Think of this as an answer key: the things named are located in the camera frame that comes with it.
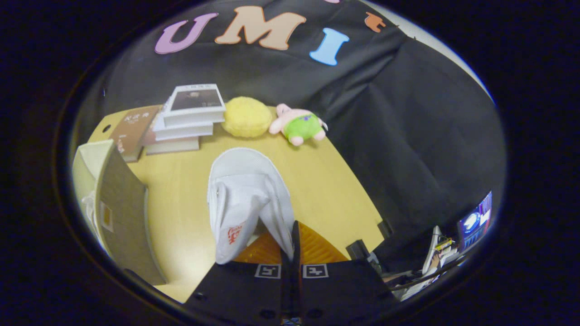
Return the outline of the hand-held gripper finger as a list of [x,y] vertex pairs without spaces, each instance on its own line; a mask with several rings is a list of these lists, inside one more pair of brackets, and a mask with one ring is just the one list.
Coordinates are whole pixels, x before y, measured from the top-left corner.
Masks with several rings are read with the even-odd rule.
[[214,264],[186,301],[186,308],[214,320],[281,320],[288,302],[290,263],[269,233],[238,257]]
[[294,290],[302,319],[377,319],[399,303],[365,259],[347,259],[324,237],[296,221]]

